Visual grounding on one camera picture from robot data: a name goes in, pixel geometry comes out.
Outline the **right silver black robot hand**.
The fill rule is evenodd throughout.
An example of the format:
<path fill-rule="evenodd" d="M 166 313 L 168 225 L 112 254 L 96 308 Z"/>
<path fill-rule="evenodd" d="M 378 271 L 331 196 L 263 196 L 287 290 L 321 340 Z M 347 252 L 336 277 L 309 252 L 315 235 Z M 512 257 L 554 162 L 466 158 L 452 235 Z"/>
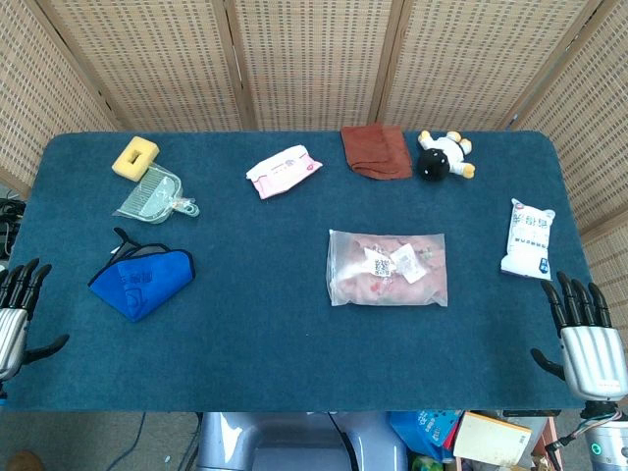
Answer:
<path fill-rule="evenodd" d="M 559 272 L 560 288 L 541 281 L 562 354 L 560 364 L 537 348 L 531 354 L 538 366 L 565 382 L 586 401 L 616 402 L 627 396 L 627 363 L 619 331 L 612 326 L 601 289 L 583 285 Z"/>

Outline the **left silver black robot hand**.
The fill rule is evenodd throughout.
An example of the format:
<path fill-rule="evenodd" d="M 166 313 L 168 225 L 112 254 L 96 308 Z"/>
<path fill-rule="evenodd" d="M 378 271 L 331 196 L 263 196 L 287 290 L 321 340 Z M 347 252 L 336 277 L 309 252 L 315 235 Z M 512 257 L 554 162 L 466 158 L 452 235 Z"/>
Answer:
<path fill-rule="evenodd" d="M 39 267 L 39 259 L 1 271 L 1 384 L 15 377 L 23 366 L 50 357 L 70 339 L 63 334 L 50 344 L 27 349 L 27 335 L 41 287 L 52 266 Z"/>

